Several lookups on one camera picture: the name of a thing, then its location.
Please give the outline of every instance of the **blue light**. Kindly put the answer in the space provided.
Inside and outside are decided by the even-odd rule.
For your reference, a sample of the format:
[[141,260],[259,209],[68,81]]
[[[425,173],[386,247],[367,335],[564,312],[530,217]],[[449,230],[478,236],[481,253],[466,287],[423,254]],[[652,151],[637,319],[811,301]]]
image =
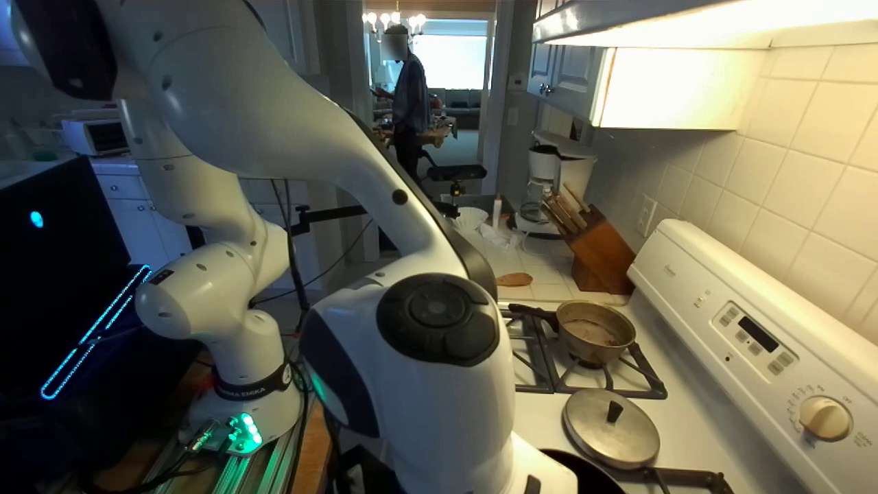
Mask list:
[[32,225],[35,230],[45,230],[45,227],[46,227],[46,217],[32,209],[32,210],[31,210],[31,225]]

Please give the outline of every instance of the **cabinet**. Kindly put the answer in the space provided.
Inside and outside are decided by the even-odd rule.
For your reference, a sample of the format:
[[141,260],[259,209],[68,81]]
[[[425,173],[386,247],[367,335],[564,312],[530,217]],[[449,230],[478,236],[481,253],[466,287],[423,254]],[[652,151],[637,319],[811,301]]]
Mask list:
[[534,44],[530,94],[604,129],[736,129],[763,48]]
[[91,165],[132,262],[160,269],[191,250],[186,227],[154,209],[132,160],[94,160]]

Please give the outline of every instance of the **white stove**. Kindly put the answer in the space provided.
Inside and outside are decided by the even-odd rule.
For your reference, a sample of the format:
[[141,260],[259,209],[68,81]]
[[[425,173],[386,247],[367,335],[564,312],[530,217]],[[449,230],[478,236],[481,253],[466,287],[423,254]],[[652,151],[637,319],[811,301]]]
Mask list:
[[655,482],[612,472],[625,490],[872,490],[878,485],[878,349],[689,223],[666,220],[640,250],[637,293],[621,310],[640,354],[608,369],[555,346],[562,379],[533,372],[533,324],[510,320],[515,434],[578,453],[562,405],[578,387],[633,400],[659,427],[651,472],[707,482]]

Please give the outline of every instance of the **kitchen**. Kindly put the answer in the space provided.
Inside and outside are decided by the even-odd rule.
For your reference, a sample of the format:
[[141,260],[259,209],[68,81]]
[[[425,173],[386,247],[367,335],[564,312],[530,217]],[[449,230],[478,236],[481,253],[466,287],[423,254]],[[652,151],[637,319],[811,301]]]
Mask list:
[[[496,46],[507,32],[507,55],[530,51],[533,18],[512,6],[522,7],[496,11]],[[578,139],[599,153],[588,199],[633,250],[659,220],[692,220],[878,342],[878,227],[868,214],[878,192],[878,46],[859,32],[853,42],[772,46],[736,131],[584,131]],[[501,74],[484,103],[496,110],[484,129],[484,165],[496,171],[496,192],[515,197],[533,124],[569,135],[574,116],[527,96],[527,59],[507,58],[507,70],[493,70]]]

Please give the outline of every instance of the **metal pan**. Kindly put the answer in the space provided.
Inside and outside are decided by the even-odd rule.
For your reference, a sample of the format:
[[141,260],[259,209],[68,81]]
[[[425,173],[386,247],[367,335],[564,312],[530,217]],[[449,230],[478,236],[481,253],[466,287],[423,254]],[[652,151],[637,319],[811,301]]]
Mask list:
[[564,301],[556,306],[560,341],[584,365],[617,359],[637,338],[633,324],[602,305]]

